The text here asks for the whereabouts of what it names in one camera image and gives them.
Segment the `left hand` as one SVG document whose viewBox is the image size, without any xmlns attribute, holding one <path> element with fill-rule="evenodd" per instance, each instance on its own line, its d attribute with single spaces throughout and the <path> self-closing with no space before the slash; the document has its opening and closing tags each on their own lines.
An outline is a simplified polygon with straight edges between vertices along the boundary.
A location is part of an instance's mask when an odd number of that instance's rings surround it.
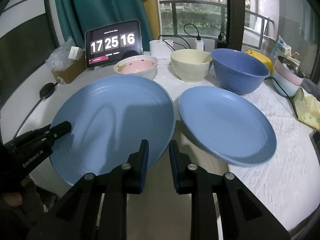
<svg viewBox="0 0 320 240">
<path fill-rule="evenodd" d="M 11 207 L 18 207 L 23 203 L 20 193 L 7 193 L 3 196 L 3 199 Z"/>
</svg>

